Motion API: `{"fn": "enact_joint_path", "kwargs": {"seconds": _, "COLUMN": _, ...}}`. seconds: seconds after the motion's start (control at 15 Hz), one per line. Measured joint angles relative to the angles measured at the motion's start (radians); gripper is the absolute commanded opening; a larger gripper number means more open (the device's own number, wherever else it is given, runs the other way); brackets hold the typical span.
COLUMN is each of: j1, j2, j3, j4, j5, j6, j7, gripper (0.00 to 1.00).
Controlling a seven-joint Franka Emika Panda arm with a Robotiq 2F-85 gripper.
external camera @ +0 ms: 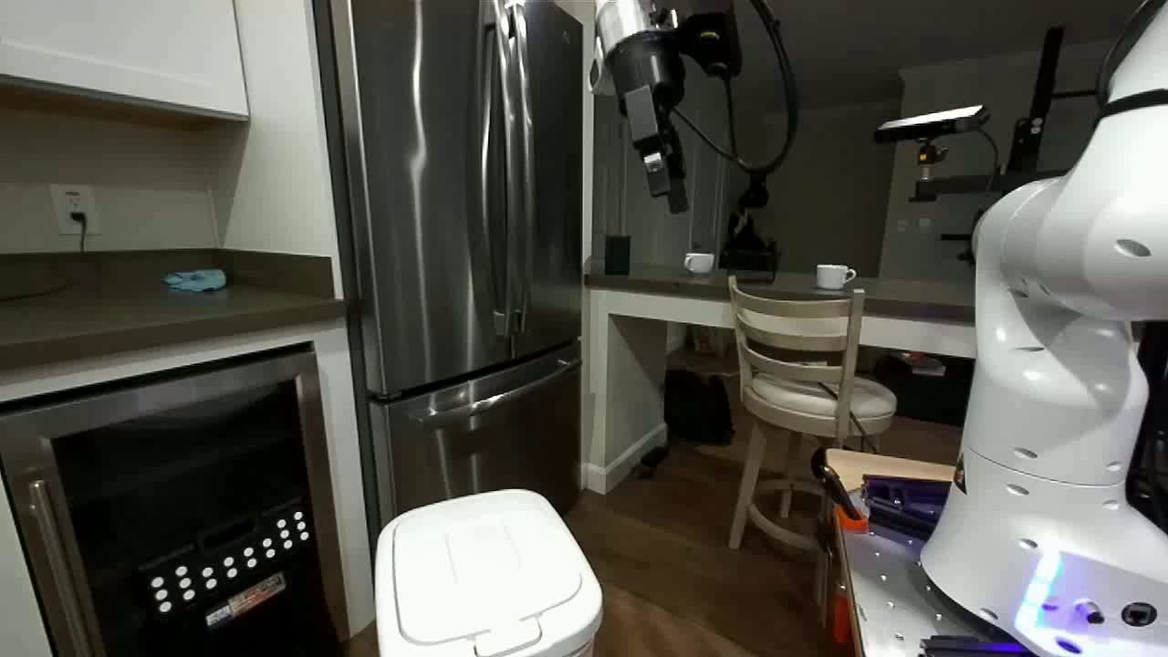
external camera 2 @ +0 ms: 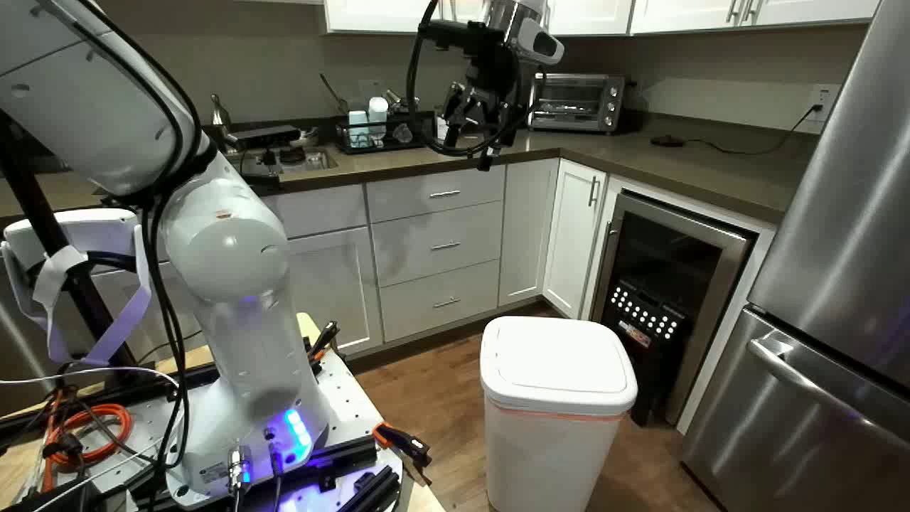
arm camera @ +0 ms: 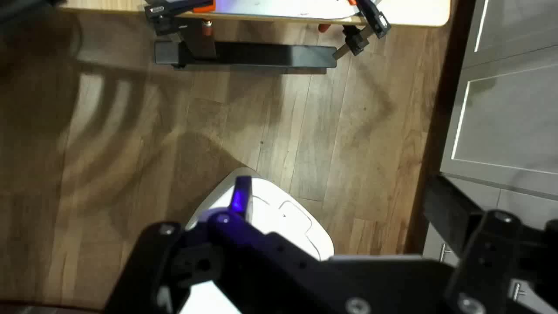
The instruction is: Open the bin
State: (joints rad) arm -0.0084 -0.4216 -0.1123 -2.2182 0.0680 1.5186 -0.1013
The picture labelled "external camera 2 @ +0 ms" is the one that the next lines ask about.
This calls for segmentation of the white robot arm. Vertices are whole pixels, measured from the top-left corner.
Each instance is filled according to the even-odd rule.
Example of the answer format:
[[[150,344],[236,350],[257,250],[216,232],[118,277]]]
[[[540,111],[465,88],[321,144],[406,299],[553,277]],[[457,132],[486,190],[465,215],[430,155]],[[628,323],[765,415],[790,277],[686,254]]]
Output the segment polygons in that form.
[[[290,306],[290,243],[200,128],[184,92],[92,0],[0,0],[0,111],[143,219],[128,232],[140,293],[172,266],[193,299],[216,382],[183,392],[156,471],[184,508],[216,503],[307,461],[324,400]]]

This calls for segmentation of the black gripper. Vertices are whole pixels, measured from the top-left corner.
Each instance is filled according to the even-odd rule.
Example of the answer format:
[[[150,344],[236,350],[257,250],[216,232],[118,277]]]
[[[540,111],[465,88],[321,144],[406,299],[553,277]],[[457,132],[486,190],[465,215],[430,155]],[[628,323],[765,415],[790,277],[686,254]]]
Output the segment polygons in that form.
[[[476,119],[486,136],[480,144],[479,171],[492,171],[500,145],[514,144],[523,117],[521,107],[521,58],[506,43],[504,30],[486,23],[440,23],[440,48],[460,48],[466,74],[456,82],[445,104],[445,145],[456,145],[466,119]]]

